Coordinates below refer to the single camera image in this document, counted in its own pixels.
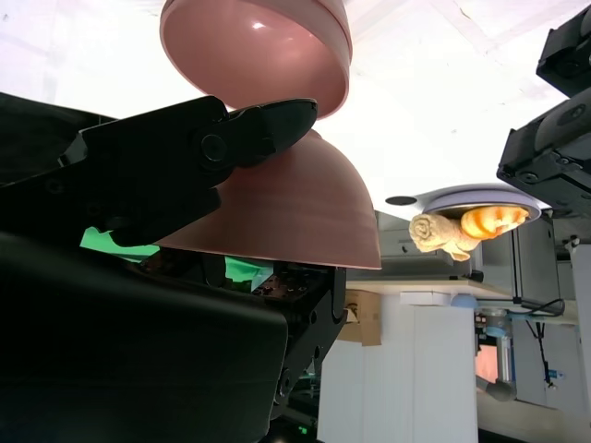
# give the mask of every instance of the pink bowl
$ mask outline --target pink bowl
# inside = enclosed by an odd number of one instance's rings
[[[222,207],[158,245],[297,263],[379,269],[369,192],[350,161],[310,131],[285,153],[234,171]]]
[[[193,85],[229,106],[346,99],[352,44],[342,0],[168,0],[164,50]]]

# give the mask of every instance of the blue object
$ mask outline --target blue object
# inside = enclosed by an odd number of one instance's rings
[[[550,369],[548,375],[550,378],[555,378],[557,380],[564,380],[566,378],[562,371],[557,371],[556,369]]]
[[[453,307],[464,307],[466,309],[476,309],[478,307],[477,299],[468,293],[459,293],[452,299]]]

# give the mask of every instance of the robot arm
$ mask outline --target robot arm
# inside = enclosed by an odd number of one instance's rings
[[[215,187],[292,146],[316,111],[309,100],[232,113],[213,97],[181,103],[82,130],[60,168],[0,187],[0,432],[19,443],[264,437],[345,322],[344,269],[276,262],[238,293],[224,289],[221,256],[161,248],[137,265],[79,243],[94,226],[119,245],[151,244],[217,210]]]

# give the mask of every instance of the croissant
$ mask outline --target croissant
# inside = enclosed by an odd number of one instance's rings
[[[461,220],[462,231],[472,238],[488,240],[525,223],[529,212],[519,207],[490,206],[469,210]]]

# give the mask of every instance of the black cable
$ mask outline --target black cable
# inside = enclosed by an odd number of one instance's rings
[[[548,360],[546,360],[546,354],[544,353],[544,342],[543,341],[544,341],[544,334],[546,332],[546,324],[541,324],[539,322],[536,322],[536,330],[537,330],[537,334],[536,334],[534,332],[534,329],[532,328],[532,325],[529,323],[529,320],[526,320],[525,323],[527,324],[527,327],[529,328],[529,330],[531,330],[532,335],[537,340],[537,344],[539,345],[539,352],[540,352],[540,355],[542,356],[542,365],[544,366],[544,380],[546,381],[546,384],[550,388],[550,387],[554,386],[554,383],[552,383],[552,379],[550,378],[549,364],[548,364]]]
[[[562,302],[562,308],[561,311],[557,314],[539,314],[539,315],[532,315],[535,314],[536,312],[542,311],[544,309],[546,309],[548,306],[552,306],[557,304],[558,302]],[[564,314],[564,311],[566,310],[566,302],[564,301],[564,299],[562,298],[557,298],[555,300],[552,300],[551,302],[546,303],[545,305],[542,305],[540,307],[535,307],[534,309],[531,309],[529,311],[526,312],[515,312],[515,311],[509,311],[510,314],[515,314],[516,316],[532,316],[532,317],[560,317],[561,315]]]

